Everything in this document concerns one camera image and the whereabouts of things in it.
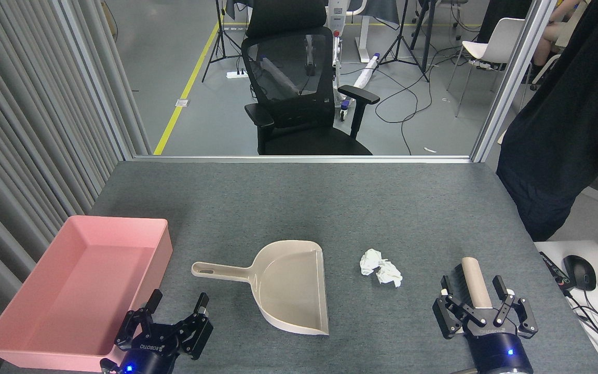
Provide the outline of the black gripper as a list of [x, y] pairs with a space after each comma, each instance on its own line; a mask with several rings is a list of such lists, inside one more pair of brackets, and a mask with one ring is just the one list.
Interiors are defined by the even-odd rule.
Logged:
[[[208, 295], [202, 292], [193, 313], [175, 325], [153, 322], [152, 315], [162, 298], [163, 293], [154, 289], [145, 306], [124, 315], [115, 345], [130, 349], [121, 364], [101, 359], [102, 373], [171, 373], [181, 351], [191, 360], [200, 358], [213, 331], [207, 313]], [[138, 325], [142, 331], [134, 337]]]
[[[501, 306], [494, 324], [486, 324], [482, 313], [453, 295], [449, 277], [442, 277], [441, 293], [432, 306], [442, 335], [451, 339], [468, 322], [468, 346], [477, 372], [532, 373], [533, 367], [520, 339], [532, 338], [538, 332], [530, 303], [508, 289], [500, 275], [493, 278], [492, 284]], [[507, 318], [511, 309], [517, 313], [518, 326]]]

